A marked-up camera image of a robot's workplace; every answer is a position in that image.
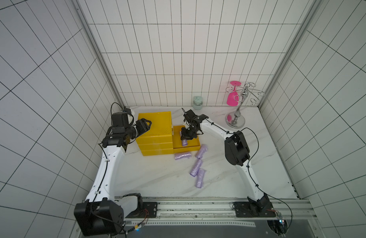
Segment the yellow bottom drawer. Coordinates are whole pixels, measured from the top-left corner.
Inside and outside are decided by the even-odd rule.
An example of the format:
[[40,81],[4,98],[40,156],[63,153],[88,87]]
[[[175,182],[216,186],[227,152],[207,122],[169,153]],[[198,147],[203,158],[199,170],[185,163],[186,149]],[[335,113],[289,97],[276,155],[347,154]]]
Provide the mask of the yellow bottom drawer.
[[173,126],[173,153],[183,153],[187,151],[198,151],[201,147],[200,140],[198,138],[194,138],[193,140],[188,140],[187,145],[183,146],[181,141],[180,132],[181,129],[185,126]]

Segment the purple bag roll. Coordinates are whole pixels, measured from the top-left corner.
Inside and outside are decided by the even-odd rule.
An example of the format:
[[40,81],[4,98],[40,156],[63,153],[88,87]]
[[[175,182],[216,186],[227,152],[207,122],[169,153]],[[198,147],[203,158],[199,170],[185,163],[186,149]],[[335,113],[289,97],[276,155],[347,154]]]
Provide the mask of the purple bag roll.
[[180,153],[176,153],[174,155],[175,160],[188,159],[191,157],[192,157],[192,153],[190,151],[180,152]]
[[200,149],[197,151],[195,157],[197,159],[201,160],[207,151],[208,151],[208,146],[206,144],[202,144]]
[[185,146],[188,146],[188,141],[187,140],[182,140],[182,146],[185,147]]
[[196,175],[196,188],[202,188],[203,187],[203,179],[205,175],[204,169],[199,169],[197,175]]
[[192,177],[196,177],[198,172],[199,172],[199,169],[201,168],[202,166],[202,160],[201,159],[197,159],[194,166],[192,167],[191,171],[190,171],[190,175]]

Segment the purple bag roll bottom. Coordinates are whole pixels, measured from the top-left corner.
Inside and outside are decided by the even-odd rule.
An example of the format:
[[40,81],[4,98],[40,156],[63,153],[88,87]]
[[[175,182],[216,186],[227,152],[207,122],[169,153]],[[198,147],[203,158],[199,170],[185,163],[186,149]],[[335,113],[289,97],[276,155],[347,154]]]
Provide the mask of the purple bag roll bottom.
[[202,188],[203,187],[203,179],[205,175],[204,169],[199,169],[197,175],[196,175],[196,188]]

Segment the purple bag roll top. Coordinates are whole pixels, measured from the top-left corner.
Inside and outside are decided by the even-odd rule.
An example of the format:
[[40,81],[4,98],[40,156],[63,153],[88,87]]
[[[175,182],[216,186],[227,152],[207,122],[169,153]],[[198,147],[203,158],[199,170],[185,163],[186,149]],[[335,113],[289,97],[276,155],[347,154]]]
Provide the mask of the purple bag roll top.
[[185,146],[188,146],[188,141],[187,140],[182,140],[182,146],[185,147]]

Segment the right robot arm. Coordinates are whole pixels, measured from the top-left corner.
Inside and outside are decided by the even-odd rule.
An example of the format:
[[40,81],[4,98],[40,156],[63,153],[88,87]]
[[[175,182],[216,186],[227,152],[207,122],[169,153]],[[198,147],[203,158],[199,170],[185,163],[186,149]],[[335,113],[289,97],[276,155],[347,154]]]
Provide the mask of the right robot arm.
[[234,208],[241,216],[276,217],[268,195],[257,184],[257,179],[251,165],[250,149],[242,131],[229,131],[209,120],[202,114],[196,115],[193,110],[183,111],[184,123],[181,138],[192,140],[199,135],[209,133],[224,140],[224,154],[226,160],[238,170],[244,183],[243,190],[247,193],[247,202],[236,202]]

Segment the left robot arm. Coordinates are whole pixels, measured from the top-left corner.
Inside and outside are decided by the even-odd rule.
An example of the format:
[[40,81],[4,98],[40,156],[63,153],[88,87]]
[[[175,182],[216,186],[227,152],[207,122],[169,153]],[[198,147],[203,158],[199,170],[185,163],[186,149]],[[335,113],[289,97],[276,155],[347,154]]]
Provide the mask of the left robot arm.
[[78,203],[74,216],[84,236],[126,234],[124,220],[128,215],[147,216],[142,196],[133,193],[115,200],[114,185],[119,162],[128,145],[148,132],[151,121],[134,120],[133,111],[124,110],[111,115],[112,125],[99,144],[101,163],[85,201]]

